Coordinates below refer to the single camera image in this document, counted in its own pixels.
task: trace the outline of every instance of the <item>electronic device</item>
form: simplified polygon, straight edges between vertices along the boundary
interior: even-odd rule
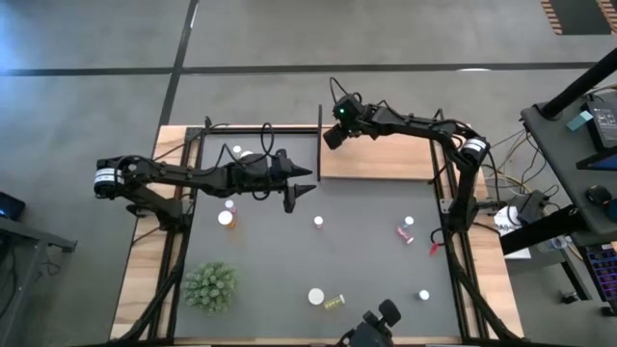
[[[17,221],[26,208],[26,203],[6,193],[0,192],[0,218]]]
[[[605,149],[577,162],[577,169],[617,171],[617,147]]]
[[[602,301],[617,300],[617,253],[610,244],[587,247],[585,265]]]
[[[586,124],[596,150],[603,151],[617,146],[617,112],[612,105],[594,97],[582,109],[593,116]]]
[[[589,187],[585,192],[585,197],[596,205],[605,205],[613,199],[608,189],[598,184]]]
[[[382,318],[379,319],[373,312],[367,311],[356,329],[345,333],[336,347],[393,347],[392,332],[386,327],[393,327],[401,320],[401,313],[390,299],[379,304]]]

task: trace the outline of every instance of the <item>wooden block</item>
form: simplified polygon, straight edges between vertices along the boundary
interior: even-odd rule
[[[428,140],[406,135],[348,139],[331,150],[321,141],[321,176],[326,178],[431,179]]]

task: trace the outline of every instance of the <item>bottle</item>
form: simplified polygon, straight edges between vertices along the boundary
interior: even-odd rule
[[[536,249],[540,253],[544,254],[563,250],[566,247],[568,247],[568,241],[563,236],[553,237],[551,240],[547,240],[536,245]]]

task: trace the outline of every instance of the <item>black table surface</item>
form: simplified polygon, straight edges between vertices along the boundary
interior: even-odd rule
[[[617,93],[604,93],[606,102],[617,105]],[[604,210],[592,204],[585,191],[592,185],[603,185],[617,196],[617,172],[577,169],[577,162],[597,151],[586,126],[571,131],[566,124],[580,113],[584,100],[578,100],[565,109],[560,120],[545,120],[534,107],[524,109],[523,121],[533,139],[544,153],[573,204],[581,212],[587,230],[572,234],[579,246],[592,246],[617,240],[617,223]]]

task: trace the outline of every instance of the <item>black desk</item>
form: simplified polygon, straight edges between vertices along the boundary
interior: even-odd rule
[[[605,93],[602,98],[617,102],[617,93]],[[597,151],[586,127],[574,132],[566,127],[566,123],[580,113],[583,103],[583,99],[574,102],[563,111],[560,120],[546,120],[534,107],[522,111],[525,127],[544,153],[573,205],[502,237],[505,254],[564,233],[569,233],[579,247],[617,240],[617,223],[585,197],[585,191],[594,184],[603,185],[617,194],[617,173],[577,169],[579,160]]]

